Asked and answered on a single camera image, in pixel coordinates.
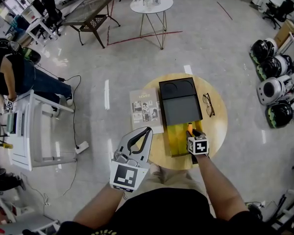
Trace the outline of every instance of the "gray floor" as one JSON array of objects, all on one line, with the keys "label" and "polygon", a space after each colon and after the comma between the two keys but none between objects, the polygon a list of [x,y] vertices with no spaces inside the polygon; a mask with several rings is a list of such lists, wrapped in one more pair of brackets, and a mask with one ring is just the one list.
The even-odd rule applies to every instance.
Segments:
[{"label": "gray floor", "polygon": [[[131,0],[114,3],[113,17],[122,25],[107,20],[99,29],[102,41],[109,43],[139,35],[139,14],[130,10]],[[217,4],[219,2],[233,20]],[[228,112],[225,141],[212,159],[233,182],[245,201],[278,201],[288,188],[294,188],[294,123],[283,129],[269,129],[264,107],[258,102],[255,86],[259,82],[249,57],[249,46],[258,39],[274,37],[268,21],[240,0],[174,0],[167,12],[169,31],[183,31],[166,38],[160,50],[155,39],[137,39],[102,49],[94,35],[78,34],[66,27],[57,41],[48,41],[42,67],[69,78],[79,74],[82,83],[75,94],[77,142],[90,148],[80,154],[72,188],[64,195],[74,177],[76,164],[64,164],[24,171],[9,165],[7,153],[0,152],[0,164],[8,171],[28,176],[33,188],[49,197],[46,215],[61,221],[74,217],[109,179],[111,153],[120,138],[131,130],[129,92],[168,73],[184,72],[190,65],[193,74],[212,84],[221,94]],[[105,108],[104,89],[109,83],[110,109]],[[69,81],[73,86],[78,78]],[[44,149],[74,153],[72,115],[45,121]],[[199,169],[190,174],[201,182]],[[22,193],[41,211],[41,196],[27,187]],[[267,216],[274,209],[264,210]]]}]

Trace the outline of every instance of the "black shirt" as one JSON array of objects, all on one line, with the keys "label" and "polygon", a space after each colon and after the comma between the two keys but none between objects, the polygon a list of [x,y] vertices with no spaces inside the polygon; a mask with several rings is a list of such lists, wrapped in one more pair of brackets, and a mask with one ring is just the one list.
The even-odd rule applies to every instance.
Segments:
[{"label": "black shirt", "polygon": [[207,198],[196,190],[161,188],[127,200],[110,223],[96,231],[64,222],[57,235],[66,234],[273,235],[276,231],[249,211],[238,213],[229,221],[214,218]]},{"label": "black shirt", "polygon": [[[0,48],[0,66],[3,57],[7,54],[7,51]],[[12,63],[12,69],[15,78],[15,91],[18,92],[20,86],[23,83],[24,77],[24,59],[21,55],[8,55],[7,59]],[[4,75],[0,72],[0,94],[8,95],[8,88],[5,83]]]}]

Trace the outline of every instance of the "cardboard box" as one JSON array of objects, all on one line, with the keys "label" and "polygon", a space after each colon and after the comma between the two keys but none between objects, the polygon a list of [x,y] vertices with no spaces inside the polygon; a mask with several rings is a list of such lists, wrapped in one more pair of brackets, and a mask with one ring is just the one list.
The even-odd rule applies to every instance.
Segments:
[{"label": "cardboard box", "polygon": [[278,48],[280,48],[287,40],[287,38],[289,37],[289,32],[294,33],[294,24],[290,20],[286,19],[281,29],[274,38],[276,44],[278,45]]}]

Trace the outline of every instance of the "white round side table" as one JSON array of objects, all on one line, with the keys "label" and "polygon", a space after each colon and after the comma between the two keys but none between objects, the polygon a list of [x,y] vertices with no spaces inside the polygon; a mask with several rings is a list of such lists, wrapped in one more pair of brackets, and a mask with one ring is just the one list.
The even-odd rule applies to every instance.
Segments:
[{"label": "white round side table", "polygon": [[[140,32],[140,37],[142,38],[142,28],[143,28],[143,21],[144,21],[144,16],[146,15],[146,17],[148,18],[148,21],[150,22],[150,25],[153,29],[153,32],[155,33],[155,36],[158,40],[158,43],[160,45],[160,49],[163,49],[164,47],[164,41],[166,38],[166,33],[165,31],[168,30],[168,26],[167,26],[167,15],[166,15],[166,10],[170,9],[173,5],[173,0],[161,0],[161,4],[160,5],[153,5],[151,8],[147,8],[146,6],[144,6],[143,4],[144,0],[140,0],[137,2],[132,2],[130,7],[133,11],[137,12],[137,13],[141,13],[142,14],[142,23],[141,23],[141,32]],[[163,17],[162,20],[160,19],[158,13],[163,12]],[[157,36],[157,33],[149,19],[148,14],[156,14],[157,17],[159,18],[161,24],[162,24],[162,43],[160,43],[160,40]]]}]

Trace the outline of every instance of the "metal table legs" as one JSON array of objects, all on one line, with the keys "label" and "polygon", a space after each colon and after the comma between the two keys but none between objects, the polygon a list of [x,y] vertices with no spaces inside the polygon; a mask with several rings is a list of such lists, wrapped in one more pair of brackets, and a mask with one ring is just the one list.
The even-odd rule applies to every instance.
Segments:
[{"label": "metal table legs", "polygon": [[162,24],[162,43],[160,43],[160,40],[159,40],[159,38],[158,38],[158,35],[161,35],[161,34],[158,34],[158,35],[157,35],[157,33],[156,33],[156,31],[155,31],[155,29],[154,29],[154,27],[153,27],[153,25],[152,25],[152,23],[151,23],[151,21],[150,21],[150,19],[149,19],[148,14],[143,14],[143,15],[142,15],[141,32],[140,32],[139,36],[140,36],[141,38],[143,38],[143,35],[142,35],[142,28],[143,28],[143,22],[144,22],[144,16],[145,16],[145,15],[146,15],[146,17],[148,18],[148,21],[149,21],[149,23],[150,23],[150,25],[151,25],[151,27],[152,27],[153,32],[155,33],[155,36],[156,36],[156,38],[157,38],[157,40],[158,40],[158,43],[159,43],[159,45],[160,45],[160,49],[163,49],[163,48],[164,48],[165,38],[166,38],[166,33],[165,33],[165,31],[168,30],[166,11],[163,12],[163,19],[162,19],[162,20],[161,20],[160,17],[158,16],[158,13],[156,13],[157,17],[159,18],[159,20],[160,20],[160,22],[161,22],[161,24]]}]

